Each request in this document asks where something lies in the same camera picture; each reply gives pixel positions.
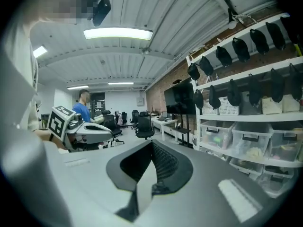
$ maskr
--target blue shirt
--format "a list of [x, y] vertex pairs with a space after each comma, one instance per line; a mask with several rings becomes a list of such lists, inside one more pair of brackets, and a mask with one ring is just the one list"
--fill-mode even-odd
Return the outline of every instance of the blue shirt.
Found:
[[90, 122], [90, 113], [89, 113], [89, 109], [81, 104], [81, 103], [76, 103], [73, 107], [72, 107], [73, 111], [75, 111], [78, 114], [81, 114], [82, 119], [84, 120], [84, 122]]

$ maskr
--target white shelf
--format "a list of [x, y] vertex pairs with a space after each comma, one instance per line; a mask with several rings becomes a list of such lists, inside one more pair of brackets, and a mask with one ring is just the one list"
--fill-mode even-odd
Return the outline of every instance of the white shelf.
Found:
[[298, 65], [298, 64], [302, 64], [303, 63], [303, 56], [300, 57], [296, 57], [296, 58], [292, 58], [292, 59], [287, 59], [285, 61], [280, 61], [277, 63], [273, 63], [273, 64], [269, 64], [266, 66], [262, 66], [259, 68], [255, 68], [255, 69], [251, 69], [245, 72], [241, 72], [238, 74], [234, 74], [216, 81], [211, 81], [208, 83], [205, 83], [203, 85], [197, 86], [196, 88], [199, 90], [205, 89], [205, 88], [209, 88], [210, 86], [217, 86], [217, 85], [223, 85], [223, 84], [227, 84], [230, 82], [231, 79], [233, 79], [234, 81], [239, 80], [239, 79], [245, 79], [249, 77], [249, 74], [252, 74], [253, 76], [258, 75], [258, 74], [262, 74], [262, 73], [266, 73], [266, 72], [270, 72], [270, 70], [273, 68], [275, 70], [279, 70], [282, 68], [288, 68], [289, 64], [292, 63], [294, 66]]
[[238, 155], [233, 154], [232, 150], [230, 148], [221, 149], [219, 147], [211, 146], [211, 145], [205, 144], [203, 142], [200, 142], [200, 146], [207, 148], [209, 150], [213, 150], [215, 152], [230, 156], [230, 157], [234, 157], [237, 159], [246, 160], [246, 161], [250, 161], [250, 162], [255, 162], [255, 163], [259, 163], [259, 164], [263, 164], [263, 165], [281, 166], [281, 167], [302, 167], [303, 166], [303, 162], [301, 162], [301, 161], [283, 161], [283, 160], [271, 159], [268, 157], [263, 157], [263, 158], [239, 157]]
[[248, 50], [249, 50], [249, 53], [251, 54], [252, 52], [254, 52], [256, 49], [255, 49], [255, 45], [252, 43], [252, 39], [250, 38], [250, 30], [251, 29], [258, 29], [260, 30], [266, 37], [267, 39], [267, 43], [269, 45], [269, 47], [273, 44], [273, 41], [270, 37], [270, 34], [269, 32], [267, 31], [267, 28], [266, 28], [266, 23], [276, 23], [279, 25], [280, 29], [281, 29], [281, 32], [284, 36], [285, 39], [288, 38], [288, 34], [281, 22], [281, 17], [288, 17], [289, 14], [288, 13], [281, 13], [281, 14], [278, 14], [278, 15], [275, 15], [273, 17], [270, 17], [268, 19], [265, 19], [265, 20], [262, 20], [248, 28], [245, 28], [243, 30], [241, 30], [240, 32], [236, 33], [235, 35], [233, 36], [230, 36], [229, 38], [223, 40], [222, 42], [220, 42], [219, 44], [216, 44], [214, 47], [210, 48], [209, 50], [207, 50], [206, 52], [202, 53], [201, 55], [197, 56], [196, 58], [194, 58], [193, 60], [189, 60], [189, 64], [190, 63], [195, 63], [199, 60], [201, 60], [202, 56], [205, 56], [208, 58], [208, 60], [210, 61], [211, 65], [216, 69], [219, 65], [220, 65], [220, 62], [219, 60], [215, 57], [215, 52], [217, 50], [217, 46], [220, 46], [220, 47], [224, 47], [228, 52], [229, 54], [231, 55], [232, 59], [235, 59], [237, 58], [237, 55], [236, 53], [234, 52], [233, 50], [233, 47], [232, 47], [232, 39], [233, 38], [240, 38], [242, 40], [244, 40], [246, 42], [246, 45], [248, 46]]
[[234, 122], [285, 122], [303, 120], [303, 112], [289, 112], [276, 114], [259, 114], [259, 115], [200, 115], [203, 120], [234, 121]]

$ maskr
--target brick wall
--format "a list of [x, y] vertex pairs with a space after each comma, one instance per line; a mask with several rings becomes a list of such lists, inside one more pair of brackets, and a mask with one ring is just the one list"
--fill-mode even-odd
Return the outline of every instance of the brick wall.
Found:
[[[268, 17], [274, 16], [275, 14], [281, 13], [280, 10], [276, 8], [273, 9], [265, 9], [264, 11], [254, 15], [253, 17], [257, 21], [261, 21]], [[249, 26], [251, 21], [246, 21], [246, 24]], [[233, 30], [226, 30], [222, 32], [220, 35], [216, 36], [214, 39], [210, 40], [206, 43], [207, 48], [211, 47], [211, 44], [217, 44], [216, 38], [227, 38], [232, 36], [233, 34], [237, 33], [238, 31], [242, 30], [243, 28], [239, 27], [238, 25]], [[193, 57], [198, 56], [203, 51], [199, 51], [195, 53]], [[278, 61], [286, 60], [288, 58], [293, 58], [296, 56], [295, 48], [292, 44], [287, 45], [287, 47], [280, 51], [276, 48], [271, 49], [266, 55], [255, 54], [250, 57], [250, 60], [246, 63], [242, 63], [240, 61], [234, 62], [230, 67], [227, 68], [219, 68], [215, 70], [218, 74], [219, 78], [225, 78], [229, 75], [237, 74], [243, 71], [247, 71], [253, 68], [265, 66], [271, 63], [275, 63]], [[165, 77], [159, 80], [155, 85], [153, 85], [149, 90], [146, 92], [146, 101], [147, 101], [147, 108], [149, 111], [154, 109], [154, 111], [162, 112], [166, 111], [166, 104], [164, 98], [164, 91], [169, 89], [170, 87], [174, 86], [173, 81], [177, 79], [185, 80], [189, 77], [187, 73], [188, 65], [186, 60], [182, 61], [178, 66], [176, 66], [171, 72], [169, 72]], [[200, 78], [198, 80], [199, 85], [202, 85], [206, 81], [206, 75], [199, 69]], [[189, 116], [189, 129], [194, 132], [196, 130], [196, 116], [190, 115]]]

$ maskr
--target table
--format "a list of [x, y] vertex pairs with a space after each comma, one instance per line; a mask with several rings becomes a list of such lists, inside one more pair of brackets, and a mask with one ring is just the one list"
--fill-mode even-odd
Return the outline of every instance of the table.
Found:
[[[152, 117], [151, 118], [151, 121], [153, 124], [158, 124], [161, 126], [161, 133], [162, 133], [162, 140], [165, 141], [165, 132], [164, 132], [164, 126], [167, 125], [167, 124], [172, 124], [174, 123], [175, 124], [175, 128], [177, 126], [177, 119], [174, 119], [174, 120], [167, 120], [167, 122], [165, 121], [159, 121], [157, 117]], [[177, 135], [177, 131], [175, 131], [175, 141], [177, 142], [178, 141], [178, 135]]]

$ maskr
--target plastic storage bin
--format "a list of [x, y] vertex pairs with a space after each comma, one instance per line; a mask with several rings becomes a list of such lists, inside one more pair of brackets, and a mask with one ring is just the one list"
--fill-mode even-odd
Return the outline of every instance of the plastic storage bin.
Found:
[[280, 103], [276, 103], [272, 98], [263, 98], [262, 99], [262, 113], [263, 114], [280, 114], [283, 110], [282, 101]]
[[270, 125], [260, 122], [238, 122], [232, 133], [232, 152], [239, 158], [262, 158], [272, 135]]
[[235, 122], [206, 121], [201, 126], [202, 142], [226, 149], [232, 141], [232, 128]]
[[263, 172], [262, 164], [258, 164], [250, 161], [244, 161], [237, 158], [231, 159], [230, 165], [232, 165], [233, 167], [239, 169], [244, 173], [254, 174], [256, 176], [260, 176]]
[[290, 190], [295, 184], [296, 179], [297, 177], [294, 171], [291, 177], [284, 177], [275, 173], [264, 172], [257, 178], [257, 182], [270, 197], [276, 198]]
[[249, 92], [242, 92], [241, 97], [241, 114], [242, 115], [257, 115], [262, 114], [261, 100], [257, 106], [250, 104]]
[[303, 126], [296, 121], [271, 123], [273, 135], [269, 144], [269, 157], [295, 161], [303, 141]]
[[293, 112], [293, 111], [299, 111], [300, 110], [300, 103], [294, 100], [293, 96], [291, 94], [284, 95], [283, 99], [283, 112]]
[[202, 114], [204, 115], [219, 115], [219, 109], [214, 109], [210, 104], [209, 100], [204, 100], [203, 108], [202, 108]]
[[229, 102], [227, 97], [220, 97], [221, 106], [219, 107], [219, 114], [220, 115], [239, 115], [240, 114], [240, 107], [232, 106]]

